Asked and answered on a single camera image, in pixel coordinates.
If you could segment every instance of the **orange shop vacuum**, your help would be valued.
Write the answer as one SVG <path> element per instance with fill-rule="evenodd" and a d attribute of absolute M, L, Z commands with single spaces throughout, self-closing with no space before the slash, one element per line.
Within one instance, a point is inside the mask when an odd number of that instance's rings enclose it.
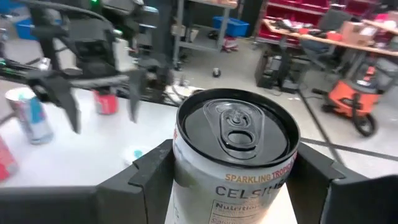
<path fill-rule="evenodd" d="M 370 137 L 377 131 L 377 122 L 371 114 L 373 107 L 380 96 L 395 84 L 397 74 L 389 74 L 390 81 L 382 86 L 377 76 L 388 72 L 379 70 L 375 66 L 376 61 L 364 58 L 364 55 L 344 78 L 337 81 L 332 91 L 313 89 L 312 92 L 325 95 L 326 103 L 322 105 L 322 111 L 349 118 L 359 133 Z"/>

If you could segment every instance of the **table surface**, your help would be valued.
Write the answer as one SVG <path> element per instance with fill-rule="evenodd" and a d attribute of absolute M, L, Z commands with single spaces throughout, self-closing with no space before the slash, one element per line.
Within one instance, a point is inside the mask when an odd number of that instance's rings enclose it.
<path fill-rule="evenodd" d="M 0 136 L 20 167 L 0 187 L 97 185 L 126 168 L 125 149 L 150 150 L 172 138 L 176 107 L 141 102 L 135 124 L 129 120 L 125 99 L 119 99 L 118 113 L 101 116 L 95 112 L 92 92 L 74 90 L 74 95 L 81 111 L 81 134 L 70 129 L 62 109 L 53 105 L 44 106 L 55 133 L 48 144 L 30 145 L 15 118 L 0 126 Z M 166 224 L 172 223 L 171 211 L 169 205 Z M 263 223 L 280 223 L 281 219 L 282 223 L 297 223 L 286 186 Z"/>
<path fill-rule="evenodd" d="M 263 19 L 262 22 L 268 27 L 268 29 L 270 31 L 275 32 L 277 34 L 283 34 L 283 35 L 287 35 L 287 36 L 291 36 L 291 37 L 296 37 L 299 39 L 315 40 L 315 41 L 323 42 L 326 44 L 333 44 L 333 45 L 338 45 L 338 46 L 347 47 L 347 48 L 351 48 L 351 49 L 364 50 L 367 52 L 374 52 L 374 53 L 378 53 L 378 54 L 391 55 L 391 56 L 398 57 L 398 52 L 392 52 L 390 50 L 378 49 L 375 47 L 365 47 L 365 46 L 359 46 L 359 45 L 353 45 L 353 44 L 346 44 L 344 42 L 323 39 L 323 38 L 314 37 L 314 36 L 308 35 L 308 34 L 292 33 L 292 32 L 289 32 L 288 30 L 277 29 L 276 27 L 274 27 L 271 24 L 271 22 L 272 22 L 271 20 Z"/>
<path fill-rule="evenodd" d="M 370 20 L 367 20 L 367 19 L 362 20 L 362 22 L 367 24 L 367 25 L 374 26 L 374 27 L 377 27 L 377 28 L 380 28 L 380 29 L 383 29 L 385 31 L 392 32 L 393 34 L 398 35 L 398 28 L 391 28 L 391 27 L 388 27 L 388 26 L 384 25 L 381 22 L 370 21 Z"/>

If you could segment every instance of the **small blue cap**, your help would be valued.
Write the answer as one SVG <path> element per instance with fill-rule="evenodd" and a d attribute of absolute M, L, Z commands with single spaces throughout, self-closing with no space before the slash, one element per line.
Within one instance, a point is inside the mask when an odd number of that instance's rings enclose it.
<path fill-rule="evenodd" d="M 136 159 L 140 158 L 142 156 L 142 151 L 141 150 L 135 150 L 134 151 L 134 156 Z"/>

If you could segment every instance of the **celsius can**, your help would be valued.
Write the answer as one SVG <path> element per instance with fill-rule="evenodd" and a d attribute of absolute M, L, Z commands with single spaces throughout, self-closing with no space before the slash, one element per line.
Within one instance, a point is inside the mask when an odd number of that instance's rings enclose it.
<path fill-rule="evenodd" d="M 94 99 L 97 113 L 111 115 L 118 111 L 118 98 L 114 88 L 106 87 L 94 90 Z"/>
<path fill-rule="evenodd" d="M 257 224 L 286 182 L 299 128 L 277 103 L 254 93 L 212 89 L 177 112 L 174 222 Z"/>

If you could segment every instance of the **red bull can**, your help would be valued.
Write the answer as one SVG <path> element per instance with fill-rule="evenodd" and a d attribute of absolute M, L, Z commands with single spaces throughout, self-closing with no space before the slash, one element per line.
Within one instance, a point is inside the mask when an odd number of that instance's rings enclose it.
<path fill-rule="evenodd" d="M 118 112 L 118 98 L 114 88 L 99 88 L 93 92 L 97 113 L 111 115 Z"/>
<path fill-rule="evenodd" d="M 43 106 L 30 88 L 9 90 L 6 99 L 31 144 L 45 144 L 52 140 L 53 131 L 47 122 Z"/>
<path fill-rule="evenodd" d="M 17 170 L 17 162 L 10 153 L 6 143 L 0 137 L 0 180 L 8 178 Z"/>

